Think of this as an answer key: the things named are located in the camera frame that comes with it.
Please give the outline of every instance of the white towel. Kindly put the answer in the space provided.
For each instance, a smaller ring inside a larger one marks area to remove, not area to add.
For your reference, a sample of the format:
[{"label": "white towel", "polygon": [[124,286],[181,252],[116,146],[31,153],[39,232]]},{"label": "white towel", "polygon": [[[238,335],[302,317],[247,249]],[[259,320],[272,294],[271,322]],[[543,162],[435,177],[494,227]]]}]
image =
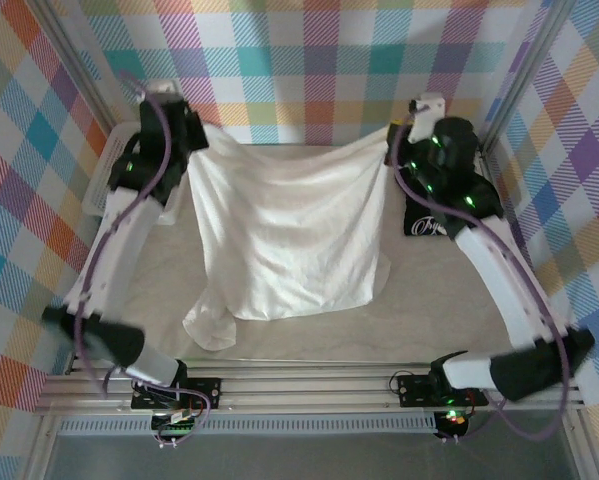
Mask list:
[{"label": "white towel", "polygon": [[379,252],[386,130],[324,155],[267,158],[205,126],[188,174],[208,283],[183,321],[202,348],[236,342],[234,317],[359,307],[388,278]]}]

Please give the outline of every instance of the gray floor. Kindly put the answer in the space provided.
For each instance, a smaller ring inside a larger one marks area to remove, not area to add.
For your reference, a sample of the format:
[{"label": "gray floor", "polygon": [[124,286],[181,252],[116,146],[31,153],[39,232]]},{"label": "gray floor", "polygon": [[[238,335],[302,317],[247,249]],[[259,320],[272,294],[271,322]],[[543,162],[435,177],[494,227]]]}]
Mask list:
[{"label": "gray floor", "polygon": [[[537,431],[550,415],[517,412],[515,419]],[[562,433],[537,444],[511,434],[500,421],[460,445],[443,445],[429,434],[203,435],[173,451],[160,450],[151,437],[65,436],[57,439],[46,476],[46,480],[577,478]]]}]

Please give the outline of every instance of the white cloth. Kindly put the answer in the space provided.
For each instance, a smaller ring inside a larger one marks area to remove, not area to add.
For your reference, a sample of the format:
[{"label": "white cloth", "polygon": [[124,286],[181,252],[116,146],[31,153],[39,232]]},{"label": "white cloth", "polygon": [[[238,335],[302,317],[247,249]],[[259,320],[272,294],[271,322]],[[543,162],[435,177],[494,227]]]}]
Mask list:
[{"label": "white cloth", "polygon": [[195,342],[221,350],[236,342],[234,317],[343,310],[381,291],[390,266],[379,252],[385,130],[300,160],[256,155],[205,130],[210,148],[188,166],[208,279],[183,321]]}]

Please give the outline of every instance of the purple cable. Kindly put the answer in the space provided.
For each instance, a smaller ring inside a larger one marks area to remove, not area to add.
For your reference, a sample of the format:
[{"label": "purple cable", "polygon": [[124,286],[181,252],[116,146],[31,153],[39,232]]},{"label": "purple cable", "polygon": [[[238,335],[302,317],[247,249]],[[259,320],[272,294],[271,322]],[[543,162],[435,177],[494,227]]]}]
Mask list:
[{"label": "purple cable", "polygon": [[[152,189],[157,185],[157,183],[159,183],[159,181],[161,180],[161,177],[163,177],[166,169],[168,168],[168,161],[170,160],[170,153],[171,153],[171,149],[172,149],[172,136],[170,133],[170,126],[168,125],[168,120],[166,119],[166,115],[163,112],[163,110],[161,109],[159,103],[154,99],[154,97],[150,94],[150,92],[146,91],[134,79],[134,77],[132,77],[132,75],[122,72],[120,76],[125,81],[127,81],[128,83],[133,85],[137,90],[139,90],[140,92],[142,92],[145,95],[145,100],[153,108],[155,114],[157,115],[157,118],[159,119],[159,122],[161,123],[161,127],[163,129],[163,134],[164,134],[165,147],[164,147],[164,152],[163,152],[163,160],[161,161],[159,170],[157,170],[157,173],[152,178],[152,180],[150,180],[150,182],[148,182],[148,184],[139,192],[139,194],[135,197],[135,199],[132,202],[130,202],[130,205],[128,205],[126,207],[126,209],[123,212],[121,212],[117,216],[117,218],[115,218],[113,220],[113,222],[110,225],[110,228],[101,236],[101,240],[95,247],[95,250],[92,254],[90,263],[88,264],[88,268],[86,269],[86,273],[84,274],[83,286],[81,288],[80,299],[79,299],[79,303],[77,306],[77,311],[75,313],[75,325],[74,325],[75,350],[77,352],[77,355],[79,355],[79,358],[81,358],[84,363],[86,373],[91,378],[93,383],[97,384],[97,386],[99,387],[104,398],[107,397],[107,391],[106,391],[107,388],[106,387],[108,384],[108,380],[110,379],[110,375],[112,374],[112,370],[109,370],[108,373],[106,374],[106,378],[104,379],[104,384],[99,385],[99,383],[97,382],[97,375],[92,366],[92,362],[90,361],[90,358],[88,357],[88,353],[84,347],[84,342],[83,342],[83,314],[84,314],[84,309],[85,309],[85,303],[86,303],[87,299],[90,297],[90,289],[92,287],[92,277],[94,275],[97,264],[99,263],[101,255],[106,247],[106,244],[108,243],[108,241],[110,240],[112,235],[114,235],[114,233],[118,230],[119,225],[121,225],[121,222],[123,222],[130,215],[130,213],[137,207],[137,205],[139,205],[141,202],[143,202],[148,197],[148,195],[150,195],[150,192],[152,191]],[[155,383],[146,382],[145,380],[141,380],[137,377],[134,377],[134,376],[128,374],[125,371],[123,371],[123,373],[124,373],[124,375],[128,376],[129,378],[132,378],[136,381],[140,381],[144,385],[147,385],[156,390],[161,390],[164,392],[186,393],[186,394],[195,395],[195,396],[201,398],[205,402],[206,408],[204,408],[204,413],[203,413],[204,416],[199,421],[198,426],[201,426],[206,422],[208,415],[210,414],[212,404],[210,403],[210,399],[203,393],[197,392],[195,390],[188,390],[185,388],[164,387],[162,385],[157,385]],[[190,436],[190,434],[187,434],[184,437],[182,437],[181,439],[179,439],[179,442],[177,442],[176,444],[178,444],[182,441],[185,441]]]},{"label": "purple cable", "polygon": [[490,227],[488,227],[485,223],[483,223],[478,218],[475,218],[472,215],[462,212],[461,210],[455,210],[454,208],[446,207],[444,205],[440,205],[438,203],[428,201],[426,198],[423,198],[423,197],[417,195],[406,184],[406,182],[402,178],[401,174],[399,173],[399,147],[401,145],[401,140],[403,139],[406,128],[408,126],[408,120],[413,118],[418,113],[424,112],[426,110],[428,110],[427,107],[425,107],[422,110],[419,110],[418,112],[415,112],[414,114],[408,115],[404,119],[403,123],[397,129],[397,133],[395,134],[395,138],[392,142],[391,155],[390,155],[390,159],[392,161],[392,168],[395,173],[395,178],[397,180],[397,183],[401,187],[401,189],[406,193],[406,195],[408,195],[410,198],[412,198],[415,202],[423,205],[424,207],[429,208],[430,210],[436,210],[438,212],[445,213],[446,215],[452,215],[454,217],[457,217],[457,218],[460,218],[467,222],[470,222],[471,224],[475,225],[476,227],[482,229],[486,233],[486,235],[501,250],[504,258],[506,258],[508,261],[510,261],[512,263],[514,269],[520,275],[524,284],[530,291],[532,298],[537,303],[539,311],[541,312],[541,315],[543,316],[544,320],[546,321],[546,325],[548,326],[550,333],[554,337],[555,342],[557,344],[557,350],[559,351],[559,359],[561,361],[561,374],[562,374],[561,379],[562,379],[562,383],[563,383],[561,400],[559,402],[559,410],[558,410],[557,414],[555,415],[554,419],[551,421],[551,423],[547,427],[545,427],[543,430],[541,430],[537,433],[529,433],[529,432],[526,432],[526,431],[522,430],[521,428],[517,427],[517,425],[515,425],[512,422],[512,420],[510,420],[510,418],[508,418],[508,416],[505,414],[505,412],[503,410],[504,402],[496,403],[496,402],[492,401],[490,398],[488,398],[488,401],[491,403],[491,405],[493,405],[495,407],[496,411],[501,415],[501,418],[503,419],[503,421],[508,425],[508,427],[510,427],[510,429],[513,432],[515,432],[519,436],[521,436],[527,440],[531,440],[531,441],[540,442],[540,441],[546,440],[549,437],[551,437],[552,435],[554,435],[557,432],[557,430],[559,430],[559,428],[561,427],[561,418],[563,417],[563,414],[566,411],[566,404],[568,403],[568,384],[570,382],[570,364],[568,362],[568,356],[566,354],[566,347],[563,343],[563,339],[561,338],[561,334],[559,333],[559,330],[557,329],[557,325],[555,324],[555,321],[552,318],[550,311],[548,310],[547,303],[541,297],[541,294],[537,290],[532,279],[529,277],[529,275],[526,272],[526,269],[523,267],[522,263],[519,261],[519,259],[515,255],[512,254],[512,251],[510,250],[508,245],[506,245],[506,243],[501,238],[499,238],[499,236]]}]

